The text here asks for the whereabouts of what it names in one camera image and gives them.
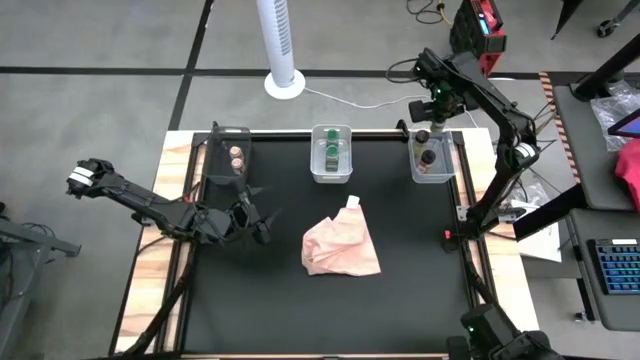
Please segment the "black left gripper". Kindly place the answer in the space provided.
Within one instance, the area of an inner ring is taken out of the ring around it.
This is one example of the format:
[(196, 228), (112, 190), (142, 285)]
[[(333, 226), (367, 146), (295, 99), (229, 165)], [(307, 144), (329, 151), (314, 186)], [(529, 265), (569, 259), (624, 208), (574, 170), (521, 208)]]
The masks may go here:
[(268, 245), (272, 242), (271, 226), (282, 209), (278, 208), (269, 216), (263, 217), (257, 206), (251, 203), (254, 197), (269, 190), (270, 187), (254, 187), (246, 184), (239, 191), (240, 201), (231, 208), (233, 231), (228, 237), (230, 241), (238, 241), (250, 235), (259, 245)]

